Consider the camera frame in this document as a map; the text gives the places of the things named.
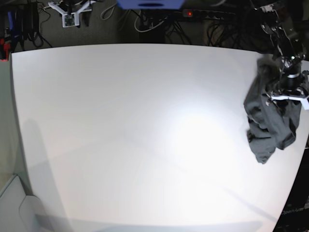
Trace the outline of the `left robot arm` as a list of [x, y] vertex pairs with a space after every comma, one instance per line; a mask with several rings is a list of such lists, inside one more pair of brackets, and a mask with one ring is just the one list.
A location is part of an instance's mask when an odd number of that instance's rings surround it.
[[261, 27], [276, 47], [281, 61], [280, 77], [271, 90], [274, 99], [306, 99], [309, 96], [308, 71], [301, 71], [306, 51], [284, 0], [252, 0], [261, 17]]

